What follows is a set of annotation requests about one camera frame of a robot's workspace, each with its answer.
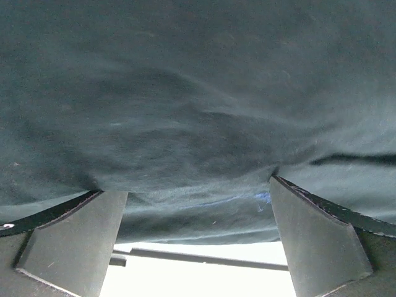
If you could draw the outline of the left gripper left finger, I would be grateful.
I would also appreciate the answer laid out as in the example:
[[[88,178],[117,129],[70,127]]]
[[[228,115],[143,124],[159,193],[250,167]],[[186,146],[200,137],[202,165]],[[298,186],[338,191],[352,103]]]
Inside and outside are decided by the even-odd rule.
[[[91,191],[1,225],[1,296],[99,296],[127,193]]]

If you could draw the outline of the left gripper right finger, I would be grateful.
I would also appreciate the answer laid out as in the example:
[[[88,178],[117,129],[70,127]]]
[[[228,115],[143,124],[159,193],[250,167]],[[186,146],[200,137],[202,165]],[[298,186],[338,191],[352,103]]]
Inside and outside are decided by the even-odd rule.
[[[272,210],[297,296],[395,296],[395,225],[279,177]]]

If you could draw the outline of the black t-shirt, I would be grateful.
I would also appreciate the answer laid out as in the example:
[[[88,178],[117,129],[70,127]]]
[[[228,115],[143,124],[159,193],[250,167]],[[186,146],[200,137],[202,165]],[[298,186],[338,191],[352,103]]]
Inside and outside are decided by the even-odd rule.
[[[129,194],[117,241],[279,239],[269,179],[395,222],[394,1],[2,1],[1,222]]]

